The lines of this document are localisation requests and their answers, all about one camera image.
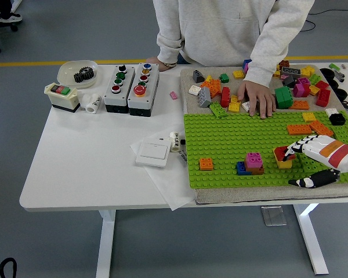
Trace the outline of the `person's right hand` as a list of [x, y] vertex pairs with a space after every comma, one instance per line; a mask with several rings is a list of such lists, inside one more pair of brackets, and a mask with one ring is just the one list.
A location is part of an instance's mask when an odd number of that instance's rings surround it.
[[176, 63], [174, 63], [174, 64], [164, 63], [164, 62], [160, 61], [158, 59], [158, 57], [147, 58], [146, 59], [146, 63], [157, 64], [158, 65], [158, 69], [159, 69], [160, 72], [167, 71], [167, 70], [170, 70], [172, 68], [175, 68], [176, 65], [177, 65]]

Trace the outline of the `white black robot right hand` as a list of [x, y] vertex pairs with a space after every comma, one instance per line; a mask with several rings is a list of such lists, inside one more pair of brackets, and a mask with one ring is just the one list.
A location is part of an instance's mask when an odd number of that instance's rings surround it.
[[342, 173], [348, 173], [348, 145], [325, 135], [307, 136], [285, 149], [284, 160], [296, 153], [323, 163], [327, 170], [318, 171], [288, 184], [301, 188], [319, 188], [337, 182]]

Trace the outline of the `person's left hand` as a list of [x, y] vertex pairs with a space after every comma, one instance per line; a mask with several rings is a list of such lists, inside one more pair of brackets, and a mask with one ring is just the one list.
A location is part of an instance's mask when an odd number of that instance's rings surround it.
[[256, 114], [257, 104], [259, 104], [259, 115], [261, 119], [273, 116], [273, 112], [276, 111], [276, 100], [268, 87], [251, 81], [242, 81], [237, 94], [239, 100], [243, 100], [245, 96], [249, 98], [250, 116]]

